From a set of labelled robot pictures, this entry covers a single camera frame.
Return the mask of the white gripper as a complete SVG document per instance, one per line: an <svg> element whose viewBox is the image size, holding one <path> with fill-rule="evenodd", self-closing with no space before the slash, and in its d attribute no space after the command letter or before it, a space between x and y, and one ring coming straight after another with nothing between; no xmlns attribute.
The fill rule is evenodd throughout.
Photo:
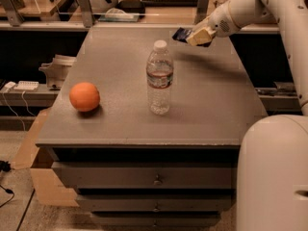
<svg viewBox="0 0 308 231"><path fill-rule="evenodd" d="M193 26L186 38L191 46L211 43L214 37L229 37L240 31L240 27L232 17L230 2L217 7L208 17Z"/></svg>

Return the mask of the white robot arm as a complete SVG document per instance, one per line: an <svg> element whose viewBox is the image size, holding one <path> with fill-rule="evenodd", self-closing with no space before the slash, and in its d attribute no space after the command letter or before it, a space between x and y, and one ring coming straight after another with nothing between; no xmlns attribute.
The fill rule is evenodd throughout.
<svg viewBox="0 0 308 231"><path fill-rule="evenodd" d="M300 115L270 115L244 135L237 169L237 231L308 231L307 0L229 0L196 24L193 46L272 17L292 73Z"/></svg>

